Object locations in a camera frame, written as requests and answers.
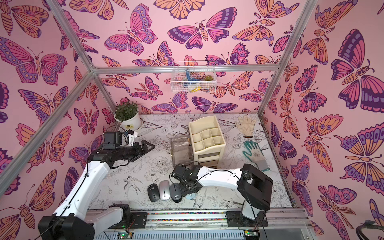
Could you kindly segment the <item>grey computer mouse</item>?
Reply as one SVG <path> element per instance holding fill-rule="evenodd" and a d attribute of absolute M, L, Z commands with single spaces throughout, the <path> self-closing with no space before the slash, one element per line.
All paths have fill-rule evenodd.
<path fill-rule="evenodd" d="M 179 203 L 182 200 L 183 194 L 179 183 L 173 183 L 170 185 L 170 196 L 175 203 Z"/>

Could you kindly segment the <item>silver computer mouse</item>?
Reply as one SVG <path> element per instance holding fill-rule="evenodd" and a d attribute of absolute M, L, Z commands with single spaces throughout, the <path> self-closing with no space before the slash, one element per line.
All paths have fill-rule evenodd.
<path fill-rule="evenodd" d="M 170 199 L 170 182 L 168 180 L 161 181 L 159 184 L 160 199 L 167 201 Z"/>

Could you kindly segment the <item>black computer mouse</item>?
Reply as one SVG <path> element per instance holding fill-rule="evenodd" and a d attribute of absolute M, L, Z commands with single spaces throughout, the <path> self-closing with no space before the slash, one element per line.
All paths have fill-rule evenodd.
<path fill-rule="evenodd" d="M 157 202 L 158 200 L 160 200 L 160 191 L 157 184 L 149 185 L 147 191 L 151 202 Z"/>

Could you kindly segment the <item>cream drawer organizer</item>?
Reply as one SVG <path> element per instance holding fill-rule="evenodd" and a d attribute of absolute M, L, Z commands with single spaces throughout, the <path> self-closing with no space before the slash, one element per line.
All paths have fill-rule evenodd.
<path fill-rule="evenodd" d="M 189 133 L 194 162 L 216 168 L 222 160 L 226 141 L 215 115 L 190 122 Z"/>

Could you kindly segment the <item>light blue computer mouse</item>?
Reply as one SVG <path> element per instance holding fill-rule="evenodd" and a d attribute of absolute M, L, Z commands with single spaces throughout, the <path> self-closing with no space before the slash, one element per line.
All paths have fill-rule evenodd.
<path fill-rule="evenodd" d="M 197 194 L 196 193 L 188 194 L 186 195 L 186 199 L 194 201 L 197 199 Z"/>

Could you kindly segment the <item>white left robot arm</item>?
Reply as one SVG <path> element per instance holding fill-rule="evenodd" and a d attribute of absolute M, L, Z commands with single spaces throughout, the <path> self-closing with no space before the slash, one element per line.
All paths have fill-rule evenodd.
<path fill-rule="evenodd" d="M 114 204 L 100 214 L 88 217 L 89 205 L 100 184 L 117 161 L 135 162 L 155 149 L 142 140 L 135 142 L 136 132 L 105 132 L 104 142 L 92 151 L 86 167 L 64 202 L 51 216 L 44 216 L 39 224 L 39 238 L 43 240 L 93 240 L 116 224 L 129 226 L 133 216 L 129 205 Z"/>

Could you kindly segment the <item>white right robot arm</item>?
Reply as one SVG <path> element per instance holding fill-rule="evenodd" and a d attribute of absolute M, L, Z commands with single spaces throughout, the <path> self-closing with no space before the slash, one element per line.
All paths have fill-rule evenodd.
<path fill-rule="evenodd" d="M 203 187 L 221 187 L 238 191 L 245 199 L 242 207 L 243 217 L 256 220 L 260 212 L 271 209 L 273 179 L 251 164 L 242 168 L 225 170 L 206 166 L 176 165 L 170 177 L 179 181 L 185 197 L 197 193 Z"/>

